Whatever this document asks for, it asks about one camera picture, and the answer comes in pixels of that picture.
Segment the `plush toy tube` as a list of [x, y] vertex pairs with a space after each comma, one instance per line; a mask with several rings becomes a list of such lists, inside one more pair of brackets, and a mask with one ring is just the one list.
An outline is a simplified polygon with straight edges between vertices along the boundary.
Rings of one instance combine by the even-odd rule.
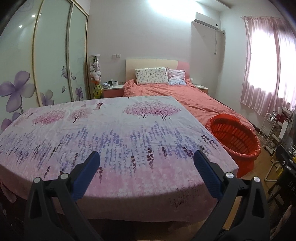
[[89, 57], [90, 93], [92, 99], [102, 98], [100, 54]]

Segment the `floral white pillow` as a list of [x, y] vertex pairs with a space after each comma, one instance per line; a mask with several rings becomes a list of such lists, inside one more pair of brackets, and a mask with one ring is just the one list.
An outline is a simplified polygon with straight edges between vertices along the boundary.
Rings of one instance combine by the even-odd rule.
[[137, 84], [168, 84], [168, 74], [165, 67], [135, 69]]

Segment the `white air conditioner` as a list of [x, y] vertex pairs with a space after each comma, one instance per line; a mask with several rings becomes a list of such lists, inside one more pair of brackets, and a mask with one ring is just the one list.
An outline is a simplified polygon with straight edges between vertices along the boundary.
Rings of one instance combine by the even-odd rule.
[[211, 28], [222, 35], [225, 35], [225, 31], [221, 30], [221, 21], [220, 18], [213, 19], [209, 16], [203, 15], [201, 13], [196, 13], [196, 18], [194, 20], [195, 23], [201, 24], [208, 28]]

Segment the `salmon pink duvet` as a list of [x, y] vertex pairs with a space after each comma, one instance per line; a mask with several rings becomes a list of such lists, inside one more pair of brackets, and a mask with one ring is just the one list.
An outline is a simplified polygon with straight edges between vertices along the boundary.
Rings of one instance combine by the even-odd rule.
[[251, 132], [255, 132], [255, 128], [245, 117], [202, 92], [188, 79], [184, 85], [137, 85], [135, 80], [131, 79], [123, 86], [123, 96], [171, 96], [204, 126], [210, 118], [218, 114], [229, 114], [239, 119]]

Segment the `red plastic trash basket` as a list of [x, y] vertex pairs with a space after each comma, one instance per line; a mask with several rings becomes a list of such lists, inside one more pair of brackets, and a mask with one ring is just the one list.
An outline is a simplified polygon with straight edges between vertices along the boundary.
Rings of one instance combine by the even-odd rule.
[[260, 140], [254, 131], [237, 117], [225, 113], [210, 118], [205, 127], [238, 165], [238, 178], [253, 170], [254, 161], [261, 153]]

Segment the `wall socket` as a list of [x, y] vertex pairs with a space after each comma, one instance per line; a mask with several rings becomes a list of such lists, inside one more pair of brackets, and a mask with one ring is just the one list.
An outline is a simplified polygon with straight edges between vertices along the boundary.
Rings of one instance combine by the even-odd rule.
[[112, 57], [113, 58], [120, 58], [121, 57], [121, 54], [113, 54]]

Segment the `far side nightstand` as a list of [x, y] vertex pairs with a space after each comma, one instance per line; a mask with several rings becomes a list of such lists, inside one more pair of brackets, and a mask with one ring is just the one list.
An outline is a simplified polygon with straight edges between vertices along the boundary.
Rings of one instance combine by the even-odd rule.
[[202, 92], [204, 92], [205, 94], [208, 94], [208, 88], [204, 87], [203, 85], [194, 85], [196, 88], [198, 88], [199, 90], [201, 90]]

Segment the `pink white nightstand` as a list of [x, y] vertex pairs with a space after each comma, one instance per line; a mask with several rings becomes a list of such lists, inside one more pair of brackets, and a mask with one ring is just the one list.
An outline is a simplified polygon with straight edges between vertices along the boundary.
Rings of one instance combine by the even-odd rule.
[[123, 85], [111, 86], [103, 90], [104, 98], [123, 97]]

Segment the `sliding wardrobe with flowers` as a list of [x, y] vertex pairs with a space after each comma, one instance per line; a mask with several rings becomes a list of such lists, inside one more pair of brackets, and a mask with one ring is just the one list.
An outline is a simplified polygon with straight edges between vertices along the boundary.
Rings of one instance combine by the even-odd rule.
[[90, 1], [1, 1], [1, 130], [30, 108], [86, 100]]

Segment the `beige pink headboard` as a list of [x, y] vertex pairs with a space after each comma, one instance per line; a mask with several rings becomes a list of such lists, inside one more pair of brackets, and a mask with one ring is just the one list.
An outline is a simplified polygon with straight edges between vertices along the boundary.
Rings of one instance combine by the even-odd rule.
[[190, 78], [190, 65], [187, 62], [168, 59], [137, 58], [125, 60], [125, 80], [135, 80], [135, 69], [155, 67], [185, 70], [185, 79]]

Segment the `floral purple bedsheet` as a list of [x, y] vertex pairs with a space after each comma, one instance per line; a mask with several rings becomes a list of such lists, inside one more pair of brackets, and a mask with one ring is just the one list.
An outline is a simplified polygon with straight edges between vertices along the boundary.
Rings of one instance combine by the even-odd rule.
[[224, 172], [237, 164], [171, 96], [86, 100], [31, 108], [1, 133], [1, 183], [27, 198], [35, 177], [71, 172], [91, 152], [100, 165], [78, 202], [87, 218], [195, 222], [216, 204], [196, 150]]

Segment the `pink curtain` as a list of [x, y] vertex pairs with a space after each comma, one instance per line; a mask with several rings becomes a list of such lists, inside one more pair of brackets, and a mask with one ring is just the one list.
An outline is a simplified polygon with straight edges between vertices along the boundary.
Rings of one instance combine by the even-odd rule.
[[260, 116], [295, 109], [295, 35], [280, 18], [243, 17], [247, 54], [241, 104]]

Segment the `pink striped pillow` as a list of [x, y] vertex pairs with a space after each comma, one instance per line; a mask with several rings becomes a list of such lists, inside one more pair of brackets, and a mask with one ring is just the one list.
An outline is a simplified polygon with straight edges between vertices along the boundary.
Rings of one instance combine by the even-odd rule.
[[169, 85], [186, 85], [185, 70], [167, 68]]

